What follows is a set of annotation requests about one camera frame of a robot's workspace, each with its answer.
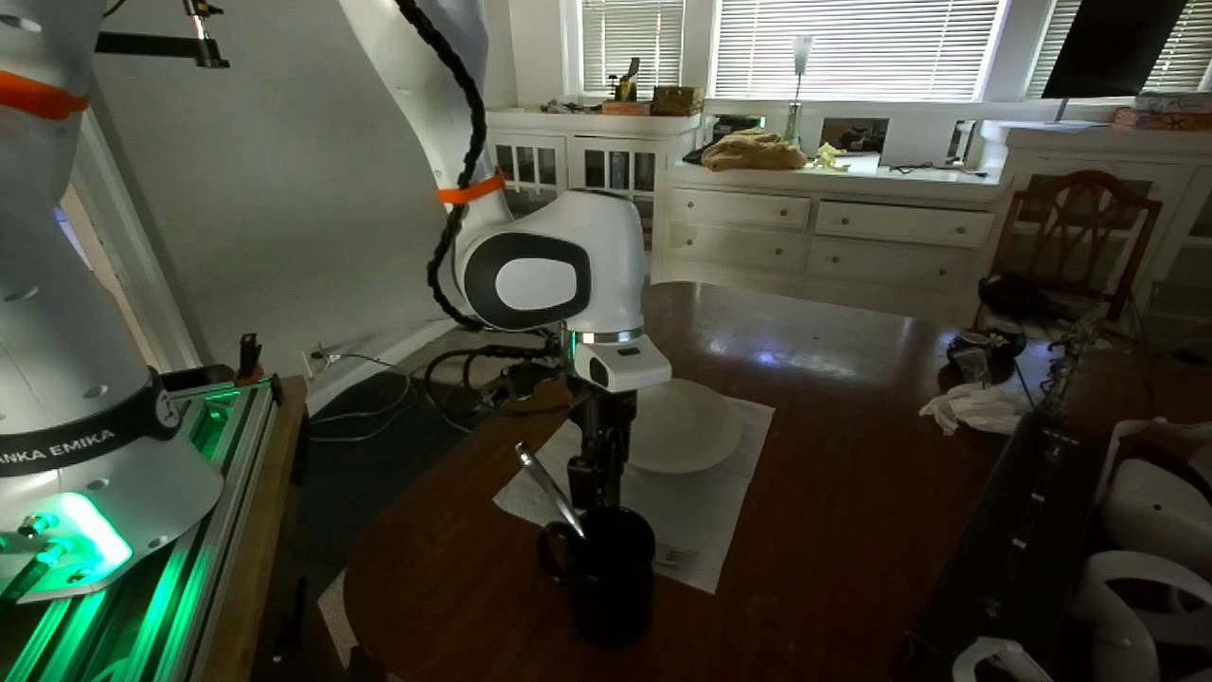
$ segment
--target cabinet drawer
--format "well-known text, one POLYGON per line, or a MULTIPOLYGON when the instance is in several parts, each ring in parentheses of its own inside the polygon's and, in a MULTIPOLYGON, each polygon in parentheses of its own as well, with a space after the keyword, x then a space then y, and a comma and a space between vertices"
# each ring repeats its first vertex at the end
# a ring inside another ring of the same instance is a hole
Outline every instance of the cabinet drawer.
POLYGON ((807 272, 870 285, 967 288, 971 248, 813 237, 807 255, 807 272))
POLYGON ((753 269, 803 269, 807 236, 803 232, 767 232, 767 226, 719 226, 719 222, 677 222, 673 255, 753 264, 753 269))
POLYGON ((890 208, 890 204, 821 204, 820 236, 980 245, 991 226, 990 213, 890 208))
POLYGON ((673 189, 673 217, 681 222, 760 222, 803 232, 807 226, 807 198, 758 198, 758 192, 702 192, 673 189))

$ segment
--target white paper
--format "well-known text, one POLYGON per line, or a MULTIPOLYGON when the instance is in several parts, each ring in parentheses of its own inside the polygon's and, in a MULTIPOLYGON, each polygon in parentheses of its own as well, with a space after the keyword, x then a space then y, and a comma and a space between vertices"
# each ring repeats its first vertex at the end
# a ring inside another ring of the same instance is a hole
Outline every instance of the white paper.
MULTIPOLYGON (((768 406, 740 399, 726 399, 726 406, 748 423, 730 457, 697 474, 653 474, 630 467, 621 477, 621 503, 640 510, 654 530, 654 573, 707 593, 719 586, 726 544, 773 421, 768 406)), ((537 463, 565 493, 565 467, 577 452, 579 426, 572 421, 537 452, 537 463)), ((494 500, 525 524, 556 517, 552 503, 525 474, 514 474, 494 500)))

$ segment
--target kitchen cabinet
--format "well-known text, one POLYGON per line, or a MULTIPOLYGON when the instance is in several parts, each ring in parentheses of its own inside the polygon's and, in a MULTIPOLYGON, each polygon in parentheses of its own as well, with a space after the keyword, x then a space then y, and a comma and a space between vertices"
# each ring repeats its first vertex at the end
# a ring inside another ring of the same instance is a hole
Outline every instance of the kitchen cabinet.
POLYGON ((653 281, 971 323, 991 248, 998 178, 673 166, 653 281))
POLYGON ((489 131, 514 213, 562 189, 600 189, 630 198, 647 237, 662 175, 695 147, 697 118, 494 111, 489 131))

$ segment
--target white plate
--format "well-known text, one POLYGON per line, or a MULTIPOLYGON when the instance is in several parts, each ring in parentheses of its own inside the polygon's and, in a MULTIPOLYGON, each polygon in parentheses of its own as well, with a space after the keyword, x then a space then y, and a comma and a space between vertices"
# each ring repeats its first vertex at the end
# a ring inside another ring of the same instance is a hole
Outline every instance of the white plate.
POLYGON ((672 380, 640 390, 630 467, 654 474, 711 469, 744 442, 744 413, 716 390, 672 380))

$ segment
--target chair back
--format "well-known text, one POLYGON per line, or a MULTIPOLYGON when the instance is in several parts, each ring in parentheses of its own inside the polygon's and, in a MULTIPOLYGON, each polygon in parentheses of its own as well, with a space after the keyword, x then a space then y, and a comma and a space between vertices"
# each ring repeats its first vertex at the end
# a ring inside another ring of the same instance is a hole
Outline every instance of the chair back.
POLYGON ((1033 175, 1010 198, 998 269, 1018 272, 1066 304, 1101 304, 1106 318, 1116 323, 1131 300, 1158 208, 1158 200, 1101 171, 1033 175))

